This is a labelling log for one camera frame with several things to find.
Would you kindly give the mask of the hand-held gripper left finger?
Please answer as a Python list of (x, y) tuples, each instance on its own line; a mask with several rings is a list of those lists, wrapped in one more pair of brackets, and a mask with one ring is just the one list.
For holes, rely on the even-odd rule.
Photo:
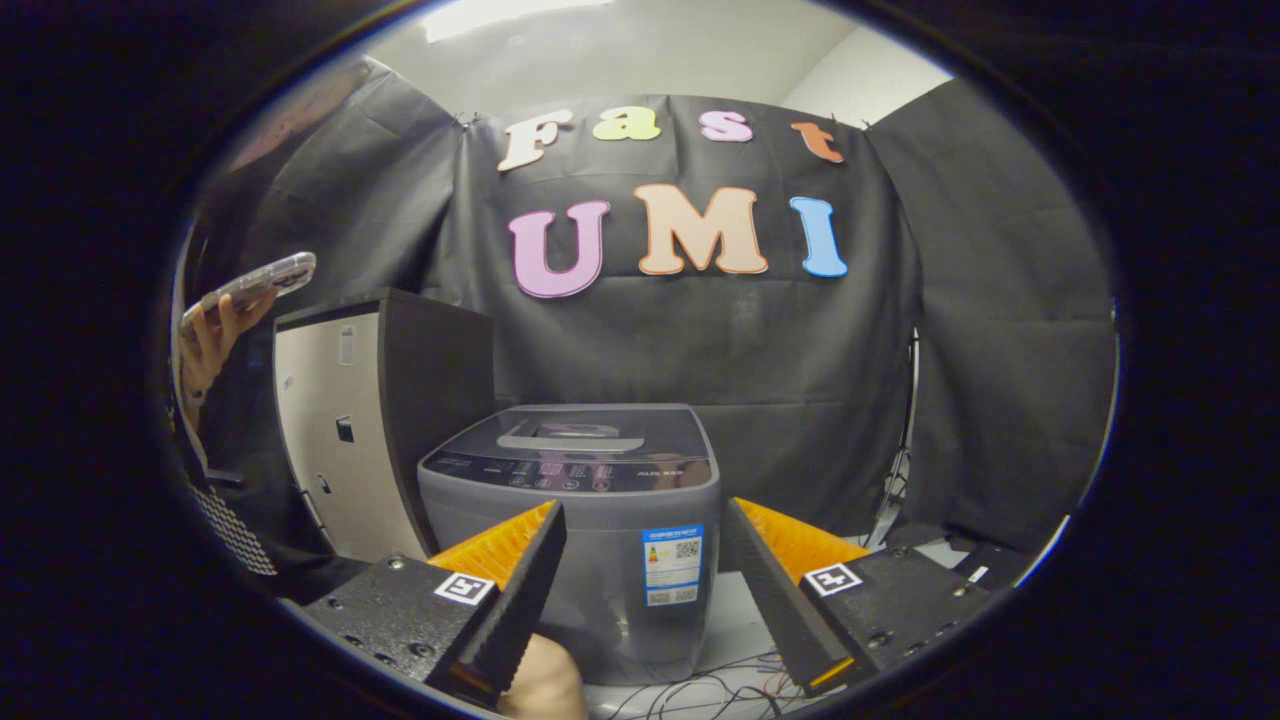
[(401, 683), (494, 708), (544, 611), (567, 542), (548, 501), (419, 561), (388, 556), (300, 616)]

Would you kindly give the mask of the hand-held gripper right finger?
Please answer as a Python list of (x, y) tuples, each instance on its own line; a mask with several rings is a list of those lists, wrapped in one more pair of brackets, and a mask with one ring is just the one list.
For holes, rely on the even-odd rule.
[(1001, 597), (913, 547), (872, 552), (745, 498), (728, 500), (722, 530), (808, 697), (906, 673)]

